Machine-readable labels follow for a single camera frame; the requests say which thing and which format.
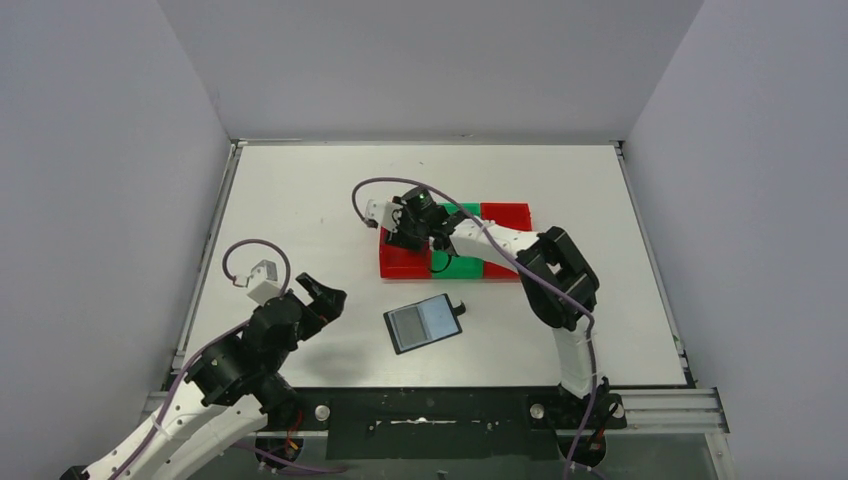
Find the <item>red bin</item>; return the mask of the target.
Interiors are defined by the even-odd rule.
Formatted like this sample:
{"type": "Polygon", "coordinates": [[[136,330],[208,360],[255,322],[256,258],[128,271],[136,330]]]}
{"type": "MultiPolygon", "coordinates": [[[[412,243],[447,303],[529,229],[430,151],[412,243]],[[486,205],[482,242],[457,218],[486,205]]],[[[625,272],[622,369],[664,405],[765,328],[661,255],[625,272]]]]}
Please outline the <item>red bin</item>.
{"type": "MultiPolygon", "coordinates": [[[[484,220],[492,220],[498,225],[519,231],[533,229],[531,210],[526,203],[483,202],[480,208],[484,220]]],[[[519,275],[505,267],[484,262],[482,278],[492,281],[518,281],[519,275]]]]}
{"type": "Polygon", "coordinates": [[[380,229],[378,261],[380,277],[386,280],[425,280],[431,279],[431,251],[407,250],[388,244],[390,232],[380,229]]]}

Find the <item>green bin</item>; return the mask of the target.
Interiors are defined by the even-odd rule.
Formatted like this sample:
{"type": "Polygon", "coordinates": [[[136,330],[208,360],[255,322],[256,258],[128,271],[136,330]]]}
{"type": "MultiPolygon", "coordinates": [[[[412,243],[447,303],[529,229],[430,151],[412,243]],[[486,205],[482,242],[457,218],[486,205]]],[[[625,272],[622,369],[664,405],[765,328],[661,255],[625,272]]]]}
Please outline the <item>green bin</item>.
{"type": "Polygon", "coordinates": [[[429,272],[434,279],[481,279],[483,261],[471,257],[454,257],[443,251],[432,251],[429,272]]]}

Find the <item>black leather card holder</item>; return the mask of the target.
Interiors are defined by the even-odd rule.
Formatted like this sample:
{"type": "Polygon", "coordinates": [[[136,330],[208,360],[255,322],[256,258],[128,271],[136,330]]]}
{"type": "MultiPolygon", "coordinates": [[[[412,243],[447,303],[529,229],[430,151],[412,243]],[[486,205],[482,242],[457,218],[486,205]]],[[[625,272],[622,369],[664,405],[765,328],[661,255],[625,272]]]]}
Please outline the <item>black leather card holder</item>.
{"type": "Polygon", "coordinates": [[[405,354],[463,332],[459,317],[464,302],[454,305],[446,294],[405,305],[383,314],[396,355],[405,354]]]}

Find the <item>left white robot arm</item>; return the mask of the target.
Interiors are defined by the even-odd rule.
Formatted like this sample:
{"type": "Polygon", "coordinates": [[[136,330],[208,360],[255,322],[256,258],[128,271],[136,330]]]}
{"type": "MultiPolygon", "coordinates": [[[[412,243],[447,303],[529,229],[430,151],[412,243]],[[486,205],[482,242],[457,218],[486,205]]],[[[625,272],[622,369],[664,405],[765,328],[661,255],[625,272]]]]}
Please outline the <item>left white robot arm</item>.
{"type": "Polygon", "coordinates": [[[186,458],[197,463],[267,425],[301,419],[296,391],[279,370],[300,343],[338,319],[345,291],[307,273],[296,278],[310,297],[290,289],[260,303],[251,316],[192,356],[166,398],[124,441],[65,479],[150,479],[186,458]]]}

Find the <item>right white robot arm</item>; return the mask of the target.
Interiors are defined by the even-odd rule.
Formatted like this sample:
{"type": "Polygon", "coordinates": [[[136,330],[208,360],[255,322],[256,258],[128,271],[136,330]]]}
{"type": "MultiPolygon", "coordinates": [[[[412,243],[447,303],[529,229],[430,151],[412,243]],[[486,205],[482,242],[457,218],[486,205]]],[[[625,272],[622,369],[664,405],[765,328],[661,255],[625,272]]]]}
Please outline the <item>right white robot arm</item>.
{"type": "Polygon", "coordinates": [[[424,187],[370,202],[366,219],[370,227],[386,230],[392,246],[479,259],[517,273],[533,315],[552,329],[561,387],[578,399],[595,392],[600,381],[593,311],[600,282],[562,228],[522,231],[465,207],[450,212],[424,187]]]}

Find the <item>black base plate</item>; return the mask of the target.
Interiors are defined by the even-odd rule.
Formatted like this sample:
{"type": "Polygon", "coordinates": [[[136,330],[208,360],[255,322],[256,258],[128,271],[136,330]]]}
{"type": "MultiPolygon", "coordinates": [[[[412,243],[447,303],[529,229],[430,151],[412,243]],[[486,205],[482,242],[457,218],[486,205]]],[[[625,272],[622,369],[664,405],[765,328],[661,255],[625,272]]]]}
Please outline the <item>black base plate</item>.
{"type": "Polygon", "coordinates": [[[606,435],[628,421],[603,388],[592,412],[556,386],[302,388],[293,410],[247,444],[289,462],[318,440],[326,460],[466,460],[519,456],[598,464],[606,435]]]}

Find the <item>aluminium frame rail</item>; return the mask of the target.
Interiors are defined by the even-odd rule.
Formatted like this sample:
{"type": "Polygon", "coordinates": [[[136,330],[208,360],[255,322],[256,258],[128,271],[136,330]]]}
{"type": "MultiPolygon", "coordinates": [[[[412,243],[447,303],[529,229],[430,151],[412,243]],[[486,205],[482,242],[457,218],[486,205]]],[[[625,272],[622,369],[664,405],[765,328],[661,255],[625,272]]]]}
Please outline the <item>aluminium frame rail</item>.
{"type": "MultiPolygon", "coordinates": [[[[609,390],[621,396],[628,425],[623,430],[613,430],[606,435],[606,454],[608,440],[618,434],[696,434],[696,433],[723,433],[727,424],[721,402],[716,392],[712,390],[699,389],[642,389],[642,390],[609,390]]],[[[586,413],[592,412],[591,406],[595,400],[584,399],[589,408],[586,413]]],[[[259,432],[251,432],[238,441],[253,438],[259,432]]],[[[306,443],[305,453],[317,451],[322,453],[320,441],[309,440],[306,443]]],[[[259,460],[265,461],[272,466],[281,468],[292,468],[294,462],[289,462],[282,457],[273,457],[267,452],[259,452],[252,447],[259,460]]],[[[584,466],[594,467],[581,461],[575,461],[584,466]]]]}

